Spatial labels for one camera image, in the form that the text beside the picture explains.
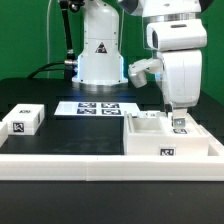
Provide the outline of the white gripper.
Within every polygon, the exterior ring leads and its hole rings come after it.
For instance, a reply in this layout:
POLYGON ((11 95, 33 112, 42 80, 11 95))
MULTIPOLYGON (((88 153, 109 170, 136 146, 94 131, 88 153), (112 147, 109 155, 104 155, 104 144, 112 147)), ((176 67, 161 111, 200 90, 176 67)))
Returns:
POLYGON ((154 22, 146 27, 148 46, 162 61, 161 88, 172 109, 172 126, 184 128, 187 107, 200 95, 202 54, 207 33, 200 19, 154 22))

